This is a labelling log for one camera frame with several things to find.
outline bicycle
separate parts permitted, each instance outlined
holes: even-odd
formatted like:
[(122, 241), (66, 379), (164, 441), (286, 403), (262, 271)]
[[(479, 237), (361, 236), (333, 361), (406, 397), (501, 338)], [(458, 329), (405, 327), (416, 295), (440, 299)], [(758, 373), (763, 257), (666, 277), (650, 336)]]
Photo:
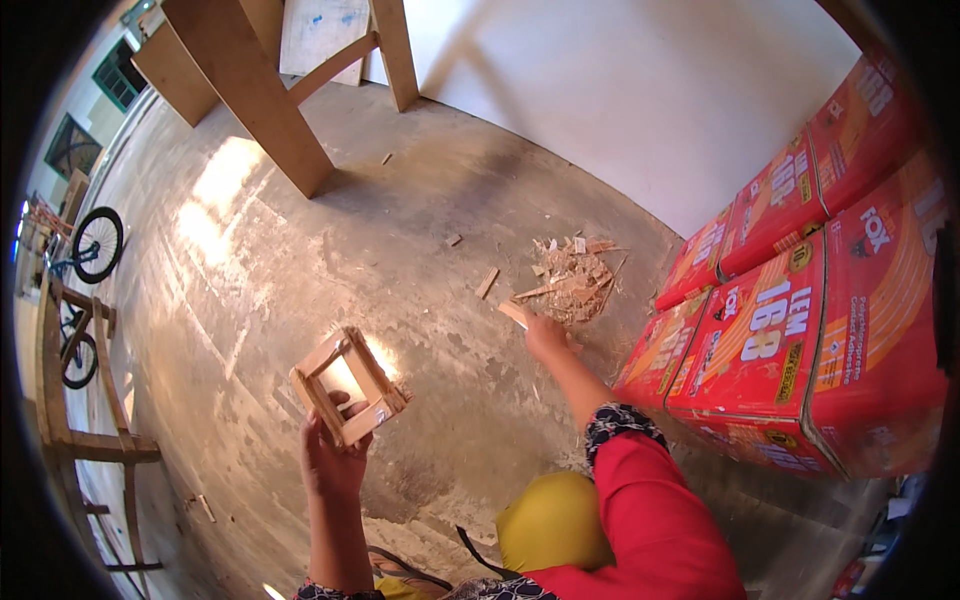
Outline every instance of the bicycle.
[[(93, 284), (103, 281), (112, 273), (123, 250), (123, 223), (115, 210), (98, 206), (87, 213), (78, 226), (73, 227), (36, 194), (29, 200), (28, 206), (26, 217), (53, 231), (44, 253), (44, 265), (52, 276), (63, 280), (63, 275), (72, 268), (81, 281)], [(70, 256), (55, 260), (63, 240), (71, 241)], [(74, 335), (79, 335), (80, 340), (63, 371), (63, 383), (70, 389), (80, 390), (93, 379), (97, 371), (97, 346), (89, 333), (78, 330), (84, 321), (83, 310), (78, 310), (69, 302), (63, 302), (61, 307), (64, 305), (68, 314), (64, 315), (61, 309), (61, 361)]]

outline bicycle tire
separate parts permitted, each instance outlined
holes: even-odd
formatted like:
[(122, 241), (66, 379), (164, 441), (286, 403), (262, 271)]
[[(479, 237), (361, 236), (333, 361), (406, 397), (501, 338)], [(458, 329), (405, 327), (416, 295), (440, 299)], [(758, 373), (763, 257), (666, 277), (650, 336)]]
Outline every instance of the bicycle tire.
[[(73, 270), (77, 273), (77, 277), (84, 283), (100, 283), (106, 279), (120, 260), (120, 251), (123, 250), (123, 223), (120, 221), (120, 215), (109, 206), (98, 206), (87, 213), (74, 232), (72, 245), (74, 260), (80, 260), (80, 254), (85, 250), (85, 248), (81, 248), (81, 244), (84, 242), (84, 235), (87, 233), (87, 229), (91, 228), (94, 224), (98, 231), (91, 231), (91, 236), (109, 231), (109, 229), (103, 228), (109, 228), (109, 225), (112, 225), (113, 231), (116, 234), (116, 240), (110, 242), (109, 248), (103, 246), (103, 252), (111, 252), (109, 261), (107, 261), (105, 266), (93, 271), (88, 271), (86, 265), (89, 265), (89, 262), (74, 265)], [(99, 257), (96, 262), (98, 266), (103, 264)]]
[[(75, 377), (70, 372), (70, 366), (75, 364), (74, 358), (70, 357), (70, 364), (67, 365), (66, 370), (63, 372), (63, 385), (70, 388), (71, 390), (80, 390), (86, 384), (93, 379), (93, 375), (97, 372), (97, 367), (100, 365), (99, 357), (97, 356), (97, 344), (93, 341), (93, 336), (89, 333), (83, 332), (80, 335), (80, 343), (77, 344), (77, 352), (80, 355), (85, 355), (87, 361), (85, 365), (81, 365), (81, 376)], [(67, 345), (70, 344), (70, 341), (67, 340), (62, 347), (60, 347), (60, 358), (63, 358), (63, 354), (66, 352)], [(84, 352), (84, 345), (88, 346), (91, 350), (90, 352)]]

